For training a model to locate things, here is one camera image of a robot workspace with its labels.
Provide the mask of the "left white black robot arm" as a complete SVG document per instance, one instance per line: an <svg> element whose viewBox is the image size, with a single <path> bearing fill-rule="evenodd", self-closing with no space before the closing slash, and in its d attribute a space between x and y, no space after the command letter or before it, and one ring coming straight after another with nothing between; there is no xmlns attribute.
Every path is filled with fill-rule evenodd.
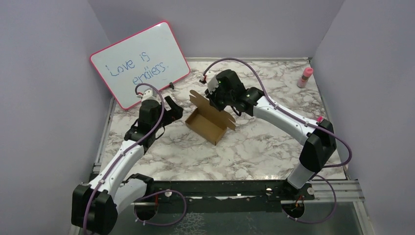
<svg viewBox="0 0 415 235"><path fill-rule="evenodd" d="M161 102L149 98L141 103L138 118L125 133L121 147L108 165L89 183L72 193L71 223L99 235L107 235L118 215L134 200L148 201L154 188L152 178L135 175L126 179L134 164L155 142L159 129L181 119L183 108L170 96Z"/></svg>

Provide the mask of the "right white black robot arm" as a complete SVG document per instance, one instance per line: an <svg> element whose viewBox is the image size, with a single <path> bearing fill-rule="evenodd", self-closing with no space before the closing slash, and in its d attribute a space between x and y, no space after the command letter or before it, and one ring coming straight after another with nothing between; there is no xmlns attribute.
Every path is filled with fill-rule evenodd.
<svg viewBox="0 0 415 235"><path fill-rule="evenodd" d="M246 88L235 71L226 69L217 74L205 72L201 82L207 85L206 98L218 111L230 106L239 113L264 120L295 139L303 149L299 163L282 186L283 195L295 199L312 176L321 171L336 150L330 133L333 125L328 120L317 122L279 105L264 88Z"/></svg>

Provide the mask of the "brown cardboard box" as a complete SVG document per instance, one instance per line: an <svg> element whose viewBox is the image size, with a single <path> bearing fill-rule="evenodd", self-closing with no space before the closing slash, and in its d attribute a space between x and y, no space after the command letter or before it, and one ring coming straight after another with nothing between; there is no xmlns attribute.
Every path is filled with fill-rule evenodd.
<svg viewBox="0 0 415 235"><path fill-rule="evenodd" d="M185 120L186 126L213 145L217 145L228 129L235 130L235 119L226 111L210 106L209 100L195 90L190 91L190 102L196 109Z"/></svg>

